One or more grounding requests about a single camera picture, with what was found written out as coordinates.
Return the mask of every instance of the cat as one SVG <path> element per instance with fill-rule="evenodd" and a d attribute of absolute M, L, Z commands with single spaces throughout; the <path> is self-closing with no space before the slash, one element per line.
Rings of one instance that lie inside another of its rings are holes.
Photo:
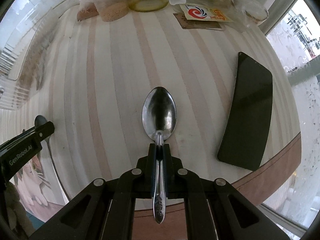
<path fill-rule="evenodd" d="M 37 201 L 39 205 L 48 205 L 42 193 L 42 187 L 47 185 L 50 188 L 50 184 L 44 178 L 38 155 L 33 156 L 32 159 L 16 173 L 14 182 L 20 193 L 20 198 L 22 198 L 26 204 L 33 206 L 33 201 Z"/>

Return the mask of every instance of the wooden table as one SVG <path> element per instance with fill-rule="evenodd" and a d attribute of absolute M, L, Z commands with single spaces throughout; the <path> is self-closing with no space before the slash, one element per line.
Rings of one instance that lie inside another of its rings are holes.
<path fill-rule="evenodd" d="M 177 106 L 176 129 L 167 141 L 172 155 L 200 177 L 237 181 L 235 187 L 257 203 L 298 166 L 300 127 L 291 87 L 257 26 L 245 33 L 230 27 L 223 32 L 183 30 L 171 7 L 130 12 L 111 23 L 99 17 L 77 22 L 77 11 L 77 6 L 72 7 L 59 20 L 42 90 L 21 109 L 0 111 L 0 143 L 32 127 L 38 114 L 54 123 L 53 158 L 71 197 L 95 178 L 118 178 L 148 153 L 152 141 L 143 129 L 141 110 L 156 86 L 165 87 Z M 216 159 L 232 102 L 239 51 L 268 68 L 274 80 L 264 166 L 255 173 Z M 286 167 L 274 174 L 277 162 Z M 52 185 L 51 202 L 63 204 L 46 148 L 41 163 Z M 272 174 L 276 182 L 268 181 Z M 258 197 L 254 195 L 257 187 L 262 188 Z M 136 209 L 151 206 L 149 200 L 138 200 Z"/>

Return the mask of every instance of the black phone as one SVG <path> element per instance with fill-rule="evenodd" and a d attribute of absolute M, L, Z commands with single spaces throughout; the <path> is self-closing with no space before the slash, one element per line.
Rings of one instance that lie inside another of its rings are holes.
<path fill-rule="evenodd" d="M 239 52 L 232 105 L 217 154 L 219 161 L 251 171 L 260 167 L 270 129 L 272 93 L 271 72 Z"/>

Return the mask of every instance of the sticker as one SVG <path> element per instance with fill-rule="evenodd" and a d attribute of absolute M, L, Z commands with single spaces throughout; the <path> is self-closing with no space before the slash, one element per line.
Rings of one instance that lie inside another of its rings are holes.
<path fill-rule="evenodd" d="M 186 19 L 198 21 L 232 22 L 220 9 L 198 4 L 181 4 Z"/>

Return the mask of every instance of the spoon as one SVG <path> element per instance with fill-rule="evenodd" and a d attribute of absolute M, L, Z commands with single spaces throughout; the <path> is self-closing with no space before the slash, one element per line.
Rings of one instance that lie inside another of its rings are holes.
<path fill-rule="evenodd" d="M 163 144 L 173 133 L 177 109 L 170 93 L 163 87 L 154 88 L 142 108 L 142 124 L 147 135 L 156 143 L 155 186 L 153 188 L 153 216 L 161 224 L 165 214 Z"/>
<path fill-rule="evenodd" d="M 45 124 L 48 120 L 43 116 L 43 115 L 37 115 L 36 118 L 35 118 L 35 128 L 38 128 L 39 126 Z M 53 170 L 54 170 L 54 173 L 56 174 L 56 177 L 58 178 L 58 182 L 60 184 L 60 187 L 63 191 L 63 193 L 66 195 L 66 198 L 68 199 L 68 201 L 70 201 L 70 198 L 65 190 L 65 188 L 63 187 L 63 184 L 61 183 L 61 180 L 60 180 L 60 177 L 58 175 L 58 172 L 57 172 L 57 168 L 56 168 L 56 165 L 53 161 L 53 158 L 52 158 L 52 153 L 51 153 L 51 147 L 50 147 L 50 136 L 48 136 L 46 139 L 44 139 L 44 141 L 47 143 L 47 147 L 48 147 L 48 150 L 49 150 L 49 155 L 50 155 L 50 158 L 51 158 L 51 162 L 52 162 L 52 165 L 53 165 Z"/>

